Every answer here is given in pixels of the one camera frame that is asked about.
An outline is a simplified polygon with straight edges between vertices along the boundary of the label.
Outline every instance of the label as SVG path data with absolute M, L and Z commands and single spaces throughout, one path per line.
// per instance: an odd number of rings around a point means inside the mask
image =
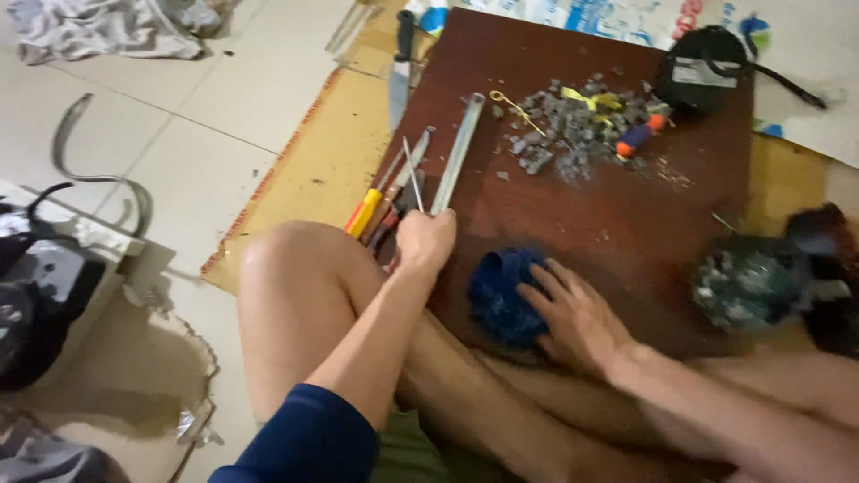
M 735 62 L 715 61 L 720 69 L 737 69 L 740 67 Z M 699 84 L 704 86 L 735 88 L 737 87 L 737 79 L 734 77 L 723 77 L 716 74 L 706 62 L 700 58 L 683 58 L 675 59 L 674 72 L 672 80 L 676 83 L 683 84 Z

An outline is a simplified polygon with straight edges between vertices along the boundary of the black knife handle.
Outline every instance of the black knife handle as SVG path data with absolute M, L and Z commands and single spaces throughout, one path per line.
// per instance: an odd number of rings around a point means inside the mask
M 409 10 L 400 10 L 397 20 L 399 20 L 397 55 L 393 56 L 393 59 L 397 62 L 407 62 L 411 60 L 411 42 L 415 38 L 415 14 Z

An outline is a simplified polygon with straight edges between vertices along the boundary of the tile floor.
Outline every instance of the tile floor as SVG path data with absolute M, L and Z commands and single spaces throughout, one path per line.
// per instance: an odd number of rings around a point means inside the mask
M 0 0 L 5 10 L 10 0 Z M 350 0 L 241 0 L 228 32 L 199 61 L 102 56 L 28 67 L 0 12 L 0 177 L 40 190 L 63 178 L 48 148 L 64 110 L 94 99 L 71 135 L 78 174 L 122 174 L 152 194 L 149 246 L 135 286 L 159 286 L 176 314 L 206 339 L 220 372 L 212 428 L 225 444 L 194 451 L 180 481 L 205 481 L 234 461 L 255 432 L 244 391 L 235 298 L 196 280 L 334 68 L 324 45 Z M 233 57 L 223 54 L 230 50 Z M 110 185 L 58 193 L 79 211 L 131 229 L 131 196 Z

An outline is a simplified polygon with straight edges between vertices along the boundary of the wooden board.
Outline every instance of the wooden board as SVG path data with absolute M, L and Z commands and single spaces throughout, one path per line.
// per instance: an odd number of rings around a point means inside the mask
M 423 166 L 424 193 L 435 193 L 472 92 L 501 90 L 514 101 L 547 89 L 551 79 L 582 83 L 596 72 L 613 91 L 641 92 L 665 53 L 656 49 L 454 9 L 436 44 L 423 80 L 412 96 L 394 139 L 417 139 L 427 125 L 437 131 Z M 624 74 L 611 73 L 619 66 Z M 634 173 L 602 165 L 578 186 L 551 170 L 526 175 L 506 153 L 502 139 L 514 131 L 508 115 L 494 120 L 487 103 L 478 123 L 451 206 L 459 238 L 440 276 L 429 308 L 467 344 L 489 346 L 470 320 L 469 278 L 490 250 L 532 246 L 587 278 L 605 294 L 640 340 L 675 357 L 730 352 L 690 301 L 691 263 L 726 229 L 710 215 L 735 223 L 744 211 L 751 154 L 752 84 L 726 97 L 721 112 L 682 119 L 676 129 L 651 139 L 643 154 L 650 166 Z M 505 152 L 493 154 L 501 145 Z M 399 144 L 392 143 L 383 168 Z M 509 173 L 509 180 L 497 177 Z

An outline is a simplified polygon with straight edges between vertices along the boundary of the white fabric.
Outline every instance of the white fabric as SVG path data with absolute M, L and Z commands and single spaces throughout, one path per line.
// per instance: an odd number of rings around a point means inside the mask
M 192 59 L 203 47 L 191 32 L 213 34 L 222 24 L 204 0 L 18 0 L 9 14 L 30 65 L 102 53 Z

